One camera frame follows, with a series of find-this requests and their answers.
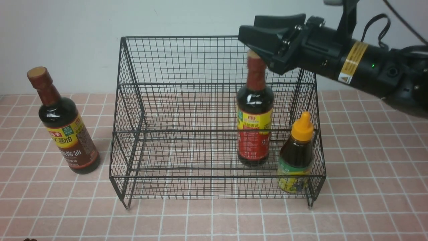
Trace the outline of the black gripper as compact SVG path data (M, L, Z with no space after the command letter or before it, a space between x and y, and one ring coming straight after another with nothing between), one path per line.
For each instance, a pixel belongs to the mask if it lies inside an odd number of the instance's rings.
M338 29L323 25L324 19L312 16L306 24L306 14L290 16L257 15L254 25L242 25L238 39L268 64L273 73L301 68L318 75L338 75L344 55L350 50L355 17L343 16ZM283 45L284 29L297 34Z

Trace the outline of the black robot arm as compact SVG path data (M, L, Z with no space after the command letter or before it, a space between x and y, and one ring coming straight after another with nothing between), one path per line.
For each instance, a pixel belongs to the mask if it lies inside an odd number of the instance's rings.
M427 45L389 49L382 38L390 20L378 46L353 39L358 1L325 0L324 4L343 7L338 29L305 14L257 15L253 25L240 26L238 39L272 73L301 68L376 96L396 111L427 119Z

